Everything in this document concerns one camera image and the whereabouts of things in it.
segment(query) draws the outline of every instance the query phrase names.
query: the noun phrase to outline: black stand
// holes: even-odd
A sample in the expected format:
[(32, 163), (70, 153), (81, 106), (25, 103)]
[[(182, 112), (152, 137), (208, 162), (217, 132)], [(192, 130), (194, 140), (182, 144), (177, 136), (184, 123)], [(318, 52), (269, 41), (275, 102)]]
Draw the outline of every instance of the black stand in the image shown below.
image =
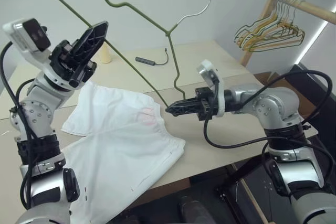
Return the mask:
[[(269, 154), (265, 153), (265, 160), (268, 159)], [(261, 155), (258, 155), (251, 158), (238, 170), (234, 169), (232, 165), (228, 165), (227, 170), (229, 177), (226, 180), (224, 180), (222, 185), (216, 188), (216, 191), (218, 192), (220, 199), (228, 204), (238, 224), (248, 224), (248, 222), (244, 217), (244, 214), (241, 211), (240, 206), (237, 204), (235, 198), (232, 196), (230, 188), (232, 187), (232, 185), (235, 185), (240, 179), (252, 173), (255, 169), (257, 169), (260, 165), (262, 165), (261, 161), (262, 161)]]

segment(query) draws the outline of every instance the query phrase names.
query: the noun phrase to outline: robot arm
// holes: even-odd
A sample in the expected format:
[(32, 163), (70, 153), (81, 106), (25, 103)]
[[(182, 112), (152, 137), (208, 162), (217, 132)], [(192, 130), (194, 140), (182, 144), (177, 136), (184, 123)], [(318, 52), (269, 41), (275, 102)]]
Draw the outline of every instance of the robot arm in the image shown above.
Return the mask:
[[(195, 98), (174, 102), (166, 112), (174, 116), (197, 113), (201, 121), (206, 119), (211, 111), (210, 104), (214, 103), (211, 116), (223, 116), (223, 109), (233, 114), (248, 113), (259, 119), (268, 137), (281, 136), (310, 143), (303, 132), (306, 126), (302, 126), (298, 113), (299, 99), (292, 90), (268, 88), (255, 96), (261, 88), (257, 84), (224, 89), (218, 71), (207, 60), (202, 62), (198, 71), (209, 87), (197, 88)], [(214, 97), (214, 83), (218, 83), (218, 94), (222, 94), (217, 99)], [(334, 223), (336, 196), (324, 191), (325, 181), (313, 150), (279, 139), (270, 139), (268, 144), (272, 158), (268, 169), (273, 185), (279, 195), (290, 195), (300, 223)]]
[[(23, 163), (20, 167), (23, 177), (28, 172), (29, 155), (34, 159), (31, 208), (17, 223), (70, 223), (70, 204), (79, 197), (80, 191), (74, 171), (63, 168), (66, 160), (51, 122), (54, 111), (95, 72), (97, 64), (90, 59), (103, 44), (107, 28), (108, 23), (101, 22), (90, 27), (73, 44), (63, 40), (51, 52), (48, 50), (50, 41), (37, 20), (21, 19), (3, 26), (22, 56), (41, 70), (29, 87), (27, 97), (20, 101), (20, 108), (11, 109), (11, 123), (20, 131), (15, 140)], [(18, 116), (19, 109), (35, 134), (32, 153), (27, 151), (29, 141)]]

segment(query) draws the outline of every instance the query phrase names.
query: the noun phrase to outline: silver robot arm segment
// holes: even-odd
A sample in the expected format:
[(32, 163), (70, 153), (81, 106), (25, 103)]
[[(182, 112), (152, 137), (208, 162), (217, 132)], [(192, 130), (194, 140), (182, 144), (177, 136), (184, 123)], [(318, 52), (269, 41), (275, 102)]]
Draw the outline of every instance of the silver robot arm segment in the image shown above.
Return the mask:
[[(32, 206), (17, 223), (70, 223), (70, 204), (77, 200), (80, 191), (74, 171), (63, 168), (66, 160), (51, 123), (54, 111), (95, 72), (97, 64), (90, 59), (103, 44), (107, 28), (108, 23), (101, 22), (73, 44), (63, 40), (51, 52), (45, 29), (37, 20), (20, 19), (3, 26), (22, 56), (41, 70), (28, 88), (27, 97), (20, 101), (21, 108), (11, 109), (11, 123), (20, 131), (15, 140), (23, 162), (20, 167), (23, 177), (28, 171), (29, 155), (35, 160), (30, 191)], [(27, 132), (18, 109), (23, 111), (35, 134), (32, 153), (27, 151)]]

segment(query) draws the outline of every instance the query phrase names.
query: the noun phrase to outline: wooden rod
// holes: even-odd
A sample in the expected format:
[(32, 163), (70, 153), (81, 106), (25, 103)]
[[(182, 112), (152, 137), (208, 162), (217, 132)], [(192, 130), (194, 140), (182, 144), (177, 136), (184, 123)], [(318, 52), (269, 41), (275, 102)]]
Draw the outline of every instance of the wooden rod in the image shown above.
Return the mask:
[(285, 3), (287, 5), (293, 6), (299, 10), (302, 10), (306, 13), (309, 13), (315, 17), (324, 19), (325, 21), (328, 21), (330, 23), (333, 23), (336, 25), (336, 13), (333, 13), (329, 10), (326, 10), (322, 7), (319, 7), (317, 5), (311, 4), (309, 2), (306, 2), (304, 0), (277, 0), (279, 2)]

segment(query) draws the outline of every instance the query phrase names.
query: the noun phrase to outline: green hanger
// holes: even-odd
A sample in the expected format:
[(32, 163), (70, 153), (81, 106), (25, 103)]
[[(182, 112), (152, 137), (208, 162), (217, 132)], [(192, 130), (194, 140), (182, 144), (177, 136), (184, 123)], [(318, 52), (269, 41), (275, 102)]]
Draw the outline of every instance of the green hanger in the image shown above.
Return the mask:
[[(84, 19), (77, 11), (75, 11), (65, 0), (59, 0), (62, 4), (64, 4), (72, 13), (74, 13), (81, 21), (83, 21), (87, 26), (91, 26), (91, 24)], [(171, 33), (172, 31), (179, 25), (179, 23), (184, 20), (185, 18), (188, 17), (192, 17), (192, 16), (197, 16), (201, 13), (203, 13), (209, 6), (211, 0), (208, 1), (207, 5), (198, 13), (196, 14), (190, 14), (190, 15), (186, 15), (183, 16), (170, 30), (166, 30), (165, 28), (163, 28), (162, 26), (160, 26), (157, 22), (155, 22), (154, 20), (152, 20), (149, 16), (147, 16), (146, 14), (144, 14), (143, 12), (141, 12), (139, 9), (137, 9), (136, 7), (134, 7), (132, 4), (128, 3), (128, 2), (121, 2), (121, 3), (112, 3), (109, 0), (105, 0), (105, 2), (111, 6), (111, 7), (115, 7), (115, 8), (119, 8), (119, 7), (123, 7), (123, 6), (127, 6), (128, 8), (132, 9), (133, 11), (135, 11), (136, 13), (138, 13), (140, 16), (142, 16), (144, 19), (146, 19), (148, 22), (150, 22), (151, 24), (153, 24), (155, 27), (157, 27), (159, 30), (163, 31), (165, 33), (165, 35), (168, 37), (169, 40), (169, 44), (171, 47), (171, 51), (172, 51), (172, 55), (173, 55), (173, 59), (174, 59), (174, 63), (175, 63), (175, 68), (176, 68), (176, 78), (174, 80), (174, 88), (176, 90), (178, 90), (179, 92), (182, 93), (183, 95), (183, 99), (185, 99), (185, 92), (180, 89), (179, 87), (177, 87), (176, 82), (178, 80), (178, 78), (180, 77), (180, 70), (179, 70), (179, 66), (177, 64), (177, 59), (176, 59), (176, 55), (175, 55), (175, 50), (174, 50), (174, 46), (173, 46), (173, 42), (172, 42), (172, 38), (171, 38)], [(108, 40), (105, 40), (106, 44), (109, 45), (154, 91), (155, 93), (157, 93), (157, 95), (160, 97), (160, 99), (162, 100), (162, 102), (168, 106), (168, 104), (166, 103), (166, 101), (163, 99), (163, 97), (161, 96), (161, 94), (158, 92), (158, 90), (145, 78), (145, 76), (143, 76), (140, 71), (133, 66), (133, 64), (126, 59), (126, 57), (124, 55), (122, 55), (122, 53), (115, 48)]]

